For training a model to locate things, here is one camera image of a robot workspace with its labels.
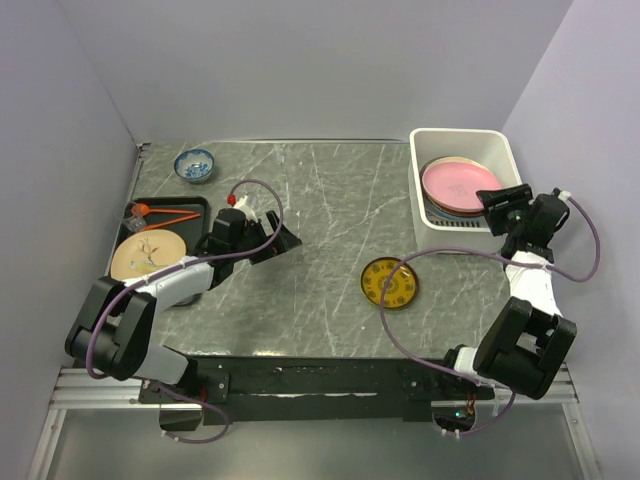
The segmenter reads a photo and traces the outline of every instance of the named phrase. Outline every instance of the black mounting plate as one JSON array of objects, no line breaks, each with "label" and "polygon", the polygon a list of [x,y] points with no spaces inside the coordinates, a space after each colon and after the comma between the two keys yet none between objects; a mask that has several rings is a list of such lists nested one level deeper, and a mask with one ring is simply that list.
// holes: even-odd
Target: black mounting plate
[{"label": "black mounting plate", "polygon": [[[431,402],[494,398],[493,389],[409,359],[194,356],[207,402],[232,421],[402,418],[432,420]],[[442,360],[431,360],[443,364]],[[140,403],[178,403],[152,388]],[[222,419],[205,410],[204,424]]]}]

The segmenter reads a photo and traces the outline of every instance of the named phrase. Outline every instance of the black tray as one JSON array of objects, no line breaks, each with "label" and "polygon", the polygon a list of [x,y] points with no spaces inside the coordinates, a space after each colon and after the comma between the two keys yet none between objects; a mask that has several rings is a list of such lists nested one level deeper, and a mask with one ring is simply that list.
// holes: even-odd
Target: black tray
[{"label": "black tray", "polygon": [[[200,240],[200,237],[209,231],[211,207],[209,206],[207,199],[204,197],[145,197],[136,198],[133,202],[144,203],[149,205],[151,208],[177,208],[193,210],[194,212],[199,213],[200,216],[198,218],[187,220],[186,222],[174,223],[173,225],[164,227],[165,230],[170,230],[182,237],[184,243],[187,245],[187,252],[191,252],[196,246],[198,240]],[[150,213],[144,217],[144,220],[147,222],[147,225],[153,225],[155,223],[172,220],[177,216],[179,215],[174,213]],[[133,235],[133,232],[127,229],[124,225],[120,225],[118,237],[116,238],[116,248],[131,235]],[[199,298],[199,294],[194,295],[180,303],[176,303],[175,306],[185,307],[187,305],[192,305]]]}]

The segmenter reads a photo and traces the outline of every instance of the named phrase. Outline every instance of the marble table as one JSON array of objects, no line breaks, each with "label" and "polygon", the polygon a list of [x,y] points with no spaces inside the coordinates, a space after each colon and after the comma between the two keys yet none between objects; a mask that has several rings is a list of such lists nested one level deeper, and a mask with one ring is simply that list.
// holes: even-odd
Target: marble table
[{"label": "marble table", "polygon": [[[189,185],[173,172],[175,157],[195,147],[216,159],[215,178],[204,185]],[[238,180],[268,182],[284,202],[285,225],[304,243],[262,264],[237,264],[233,276],[198,303],[157,318],[154,341],[203,355],[401,355],[359,281],[374,258],[417,248],[408,145],[153,143],[141,159],[134,197],[202,195],[212,218]],[[259,196],[261,211],[277,210],[260,187],[242,191]],[[396,335],[424,357],[477,345],[508,297],[500,266],[460,255],[421,258],[412,266],[420,291],[408,308],[389,313]]]}]

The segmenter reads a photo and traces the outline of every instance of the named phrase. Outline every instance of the lavender wall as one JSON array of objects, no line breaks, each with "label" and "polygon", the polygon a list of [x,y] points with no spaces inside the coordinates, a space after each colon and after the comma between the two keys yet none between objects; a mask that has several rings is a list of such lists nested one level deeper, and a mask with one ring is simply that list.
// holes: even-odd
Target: lavender wall
[{"label": "lavender wall", "polygon": [[136,141],[501,128],[571,0],[58,0]]},{"label": "lavender wall", "polygon": [[[594,446],[606,478],[624,480],[640,478],[639,22],[637,0],[575,0],[504,128],[523,178],[572,191],[602,232],[596,278],[555,285],[578,323],[569,363]],[[585,272],[593,242],[569,223],[558,263]]]},{"label": "lavender wall", "polygon": [[52,0],[0,2],[2,478],[26,475],[135,145]]}]

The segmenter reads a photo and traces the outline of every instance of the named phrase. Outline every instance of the purple cable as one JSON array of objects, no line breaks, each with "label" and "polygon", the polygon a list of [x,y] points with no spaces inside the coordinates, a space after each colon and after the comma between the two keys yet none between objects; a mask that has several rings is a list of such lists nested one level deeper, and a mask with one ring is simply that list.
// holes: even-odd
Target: purple cable
[{"label": "purple cable", "polygon": [[[154,273],[152,275],[149,275],[149,277],[146,280],[139,280],[139,281],[137,281],[135,283],[132,283],[131,285],[125,287],[106,306],[106,308],[104,309],[104,311],[100,315],[100,318],[98,318],[98,322],[96,323],[96,326],[95,326],[95,328],[93,330],[93,333],[91,334],[91,338],[89,340],[89,346],[87,347],[87,355],[86,355],[86,358],[85,358],[87,373],[89,374],[89,376],[91,378],[95,378],[96,380],[100,380],[100,379],[103,379],[103,378],[107,377],[107,375],[99,374],[94,370],[94,368],[93,368],[93,353],[94,353],[94,350],[96,348],[96,342],[98,341],[98,336],[100,335],[100,330],[102,330],[102,327],[104,326],[105,322],[109,318],[109,314],[115,308],[115,306],[118,304],[118,302],[120,302],[120,300],[122,300],[130,292],[132,292],[136,288],[142,287],[143,285],[145,285],[145,284],[147,284],[149,282],[153,282],[155,280],[159,280],[159,279],[161,279],[161,278],[163,278],[163,277],[165,277],[165,276],[167,276],[167,275],[169,275],[171,273],[177,272],[179,270],[182,270],[182,269],[184,269],[186,267],[190,267],[192,265],[197,265],[199,263],[208,263],[208,262],[212,262],[214,260],[225,260],[225,259],[229,259],[229,258],[238,258],[238,257],[245,257],[245,256],[253,255],[255,253],[260,252],[261,250],[264,250],[269,245],[271,245],[271,243],[273,243],[275,241],[276,237],[280,233],[280,230],[282,229],[282,225],[283,225],[283,222],[284,222],[284,207],[282,206],[282,200],[280,199],[280,197],[278,196],[276,191],[273,188],[271,188],[271,186],[269,186],[267,183],[263,182],[262,180],[256,180],[256,179],[246,179],[246,180],[239,181],[233,187],[231,187],[231,191],[229,192],[229,194],[230,195],[233,194],[240,185],[244,185],[245,183],[256,183],[258,185],[263,186],[264,188],[269,190],[269,192],[275,198],[276,203],[278,204],[278,210],[280,211],[280,222],[278,222],[278,225],[276,226],[276,229],[273,231],[273,235],[271,235],[271,238],[269,238],[269,240],[264,242],[259,247],[253,248],[251,250],[247,250],[246,252],[227,253],[225,255],[211,255],[209,257],[196,258],[196,259],[191,260],[189,262],[185,262],[184,266],[182,264],[178,263],[178,264],[173,265],[171,267],[168,267],[168,268],[166,268],[164,270],[156,272],[156,273]],[[216,435],[216,436],[214,436],[212,438],[204,439],[204,440],[189,440],[189,439],[186,439],[186,438],[177,437],[177,438],[179,438],[179,441],[181,441],[183,443],[208,443],[208,442],[213,442],[213,441],[217,440],[218,438],[220,438],[222,435],[224,435],[226,433],[226,431],[229,429],[229,425],[231,424],[231,422],[229,420],[229,417],[220,408],[215,407],[215,406],[210,405],[210,404],[206,404],[204,402],[200,402],[200,401],[197,401],[197,400],[190,399],[188,397],[184,397],[184,396],[180,395],[179,393],[176,393],[176,392],[170,390],[169,388],[165,387],[164,385],[161,385],[161,389],[163,391],[165,391],[167,394],[172,395],[174,398],[176,398],[178,400],[197,403],[198,405],[201,405],[201,406],[203,406],[205,408],[209,408],[210,410],[213,410],[213,411],[221,414],[222,417],[225,420],[225,427],[224,427],[223,431],[220,434],[218,434],[218,435]]]},{"label": "purple cable", "polygon": [[[386,332],[387,336],[389,337],[389,340],[391,340],[391,343],[393,343],[395,345],[395,347],[398,350],[400,350],[402,353],[404,353],[408,358],[410,358],[411,360],[419,363],[420,365],[424,365],[427,368],[432,368],[434,370],[438,370],[438,371],[443,372],[443,373],[448,373],[448,374],[454,375],[456,377],[464,378],[465,380],[469,380],[469,381],[473,382],[474,384],[478,385],[481,382],[480,379],[472,377],[470,375],[466,375],[466,374],[460,373],[460,372],[456,372],[455,370],[453,370],[451,368],[443,367],[442,365],[438,365],[437,363],[433,363],[433,362],[429,362],[428,360],[424,360],[424,359],[418,357],[417,355],[415,355],[414,353],[412,353],[411,351],[409,351],[404,345],[402,345],[400,343],[400,341],[396,338],[396,336],[391,331],[391,327],[389,327],[389,323],[387,322],[387,319],[385,318],[385,314],[384,314],[384,297],[385,297],[385,295],[387,293],[387,289],[389,288],[389,285],[391,284],[391,279],[393,278],[395,273],[403,265],[405,265],[410,260],[413,260],[414,258],[422,257],[423,255],[429,255],[429,254],[432,254],[432,253],[460,252],[460,253],[467,253],[467,254],[470,254],[470,255],[478,255],[480,257],[488,258],[490,260],[496,260],[496,261],[501,262],[501,263],[503,263],[505,265],[513,265],[513,266],[516,266],[516,267],[532,268],[532,269],[548,268],[549,270],[554,271],[554,272],[558,273],[559,275],[562,275],[563,277],[568,278],[569,280],[572,280],[574,282],[586,282],[587,280],[591,279],[595,275],[595,273],[598,270],[598,267],[600,265],[600,236],[598,235],[598,230],[596,229],[596,226],[591,221],[591,218],[589,217],[587,212],[580,206],[580,204],[578,204],[578,202],[576,202],[572,197],[569,197],[569,201],[571,202],[571,204],[573,204],[577,208],[577,210],[582,214],[582,216],[586,220],[587,224],[589,225],[589,228],[591,229],[591,233],[593,234],[593,239],[595,241],[595,247],[596,247],[595,260],[594,260],[594,263],[593,263],[593,267],[591,268],[591,270],[589,271],[589,273],[585,277],[575,277],[574,275],[572,275],[572,274],[570,274],[568,272],[565,272],[561,268],[558,268],[558,267],[556,267],[554,265],[544,266],[544,265],[540,265],[538,263],[516,262],[516,261],[510,260],[508,258],[501,257],[498,254],[482,252],[480,250],[475,250],[475,249],[472,249],[472,248],[435,247],[435,248],[426,248],[424,250],[420,250],[419,252],[412,253],[411,255],[407,255],[405,258],[400,260],[400,262],[398,262],[395,267],[393,267],[393,269],[391,270],[391,272],[389,272],[389,275],[387,276],[387,280],[385,281],[384,286],[382,287],[382,291],[380,292],[380,320],[382,321],[382,326],[384,328],[384,331]],[[513,405],[513,402],[515,401],[515,398],[516,398],[516,394],[515,394],[515,392],[512,391],[511,392],[511,398],[509,399],[509,402],[507,403],[507,405],[505,405],[505,407],[502,409],[502,411],[498,415],[496,415],[492,420],[490,420],[489,422],[487,422],[484,425],[481,425],[478,428],[474,428],[472,430],[469,430],[468,432],[460,432],[460,435],[471,435],[471,434],[474,434],[474,433],[477,433],[477,432],[480,432],[480,431],[484,430],[485,428],[489,427],[490,425],[493,425],[500,418],[502,418],[504,416],[504,414],[511,408],[511,406]]]}]

